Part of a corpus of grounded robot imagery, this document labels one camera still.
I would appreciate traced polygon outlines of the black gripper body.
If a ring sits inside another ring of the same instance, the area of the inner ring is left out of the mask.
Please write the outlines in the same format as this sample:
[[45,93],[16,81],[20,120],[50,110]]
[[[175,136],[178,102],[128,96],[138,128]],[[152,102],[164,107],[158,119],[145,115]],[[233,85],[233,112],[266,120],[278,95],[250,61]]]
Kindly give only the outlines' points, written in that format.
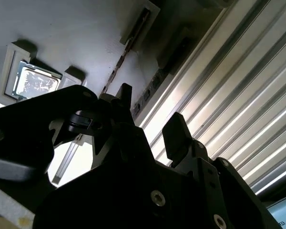
[[215,229],[214,166],[195,158],[178,172],[155,160],[106,162],[49,194],[35,229]]

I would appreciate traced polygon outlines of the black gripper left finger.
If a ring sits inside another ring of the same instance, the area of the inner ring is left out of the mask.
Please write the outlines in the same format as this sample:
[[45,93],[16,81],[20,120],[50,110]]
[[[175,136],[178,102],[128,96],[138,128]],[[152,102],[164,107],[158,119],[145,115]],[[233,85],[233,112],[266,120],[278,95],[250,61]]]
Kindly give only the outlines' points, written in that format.
[[48,191],[41,184],[54,149],[80,134],[92,138],[92,170],[106,162],[150,160],[130,113],[132,88],[97,97],[75,85],[0,108],[0,186],[35,213]]

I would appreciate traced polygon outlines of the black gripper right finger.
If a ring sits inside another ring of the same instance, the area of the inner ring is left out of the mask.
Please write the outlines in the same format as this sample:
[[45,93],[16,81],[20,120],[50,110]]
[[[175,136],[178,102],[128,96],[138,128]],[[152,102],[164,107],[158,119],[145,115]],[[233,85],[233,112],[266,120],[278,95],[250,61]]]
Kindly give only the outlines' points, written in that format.
[[178,227],[193,229],[277,229],[279,224],[227,160],[211,160],[206,147],[191,137],[184,117],[174,113],[162,129],[171,170],[185,184],[174,200]]

